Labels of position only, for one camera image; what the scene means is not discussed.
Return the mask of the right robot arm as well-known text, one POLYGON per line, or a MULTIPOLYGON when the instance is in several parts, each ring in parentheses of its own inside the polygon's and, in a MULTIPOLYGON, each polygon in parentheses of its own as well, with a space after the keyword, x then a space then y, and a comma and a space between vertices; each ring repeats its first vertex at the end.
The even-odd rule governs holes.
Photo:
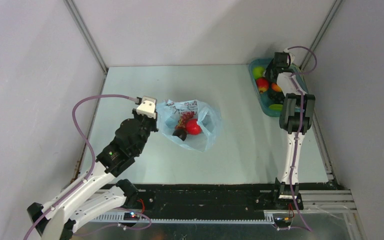
POLYGON ((275 179, 271 204, 284 209, 298 198, 299 162, 304 138, 313 122, 315 96, 300 84, 299 74, 292 69, 289 52, 276 52, 269 63, 265 77, 276 84, 283 94, 279 127, 285 132, 286 154, 284 170, 275 179))

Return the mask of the red fake grape bunch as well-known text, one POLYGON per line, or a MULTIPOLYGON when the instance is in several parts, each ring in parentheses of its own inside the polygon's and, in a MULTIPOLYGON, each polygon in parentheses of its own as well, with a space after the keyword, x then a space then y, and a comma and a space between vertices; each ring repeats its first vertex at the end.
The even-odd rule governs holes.
POLYGON ((177 122, 177 125, 175 126, 175 130, 177 129, 186 129, 186 124, 190 119, 193 119, 195 116, 194 111, 185 111, 180 114, 179 120, 177 122))

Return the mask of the dark purple fake grape bunch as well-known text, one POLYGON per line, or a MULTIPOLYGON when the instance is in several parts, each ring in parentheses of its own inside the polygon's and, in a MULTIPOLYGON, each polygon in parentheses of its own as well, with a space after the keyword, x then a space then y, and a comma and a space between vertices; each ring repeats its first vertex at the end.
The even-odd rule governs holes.
POLYGON ((284 103, 285 95, 283 92, 271 91, 268 93, 268 98, 272 104, 282 105, 284 103))

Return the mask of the dark plum fake fruit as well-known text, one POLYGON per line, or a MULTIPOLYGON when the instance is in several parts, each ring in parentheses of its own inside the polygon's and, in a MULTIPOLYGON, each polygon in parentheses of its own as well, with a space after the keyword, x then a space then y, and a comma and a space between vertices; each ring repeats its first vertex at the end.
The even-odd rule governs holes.
POLYGON ((172 133, 172 135, 179 138, 182 141, 185 141, 188 133, 184 128, 176 128, 172 133))

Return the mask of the light blue printed plastic bag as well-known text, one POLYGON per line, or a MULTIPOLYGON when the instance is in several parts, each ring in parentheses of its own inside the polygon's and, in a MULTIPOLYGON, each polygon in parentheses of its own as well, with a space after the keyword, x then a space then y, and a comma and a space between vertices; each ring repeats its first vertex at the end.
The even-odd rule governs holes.
POLYGON ((160 132, 170 141, 188 150, 209 150, 222 130, 220 112, 197 99, 166 100, 156 105, 156 111, 160 132))

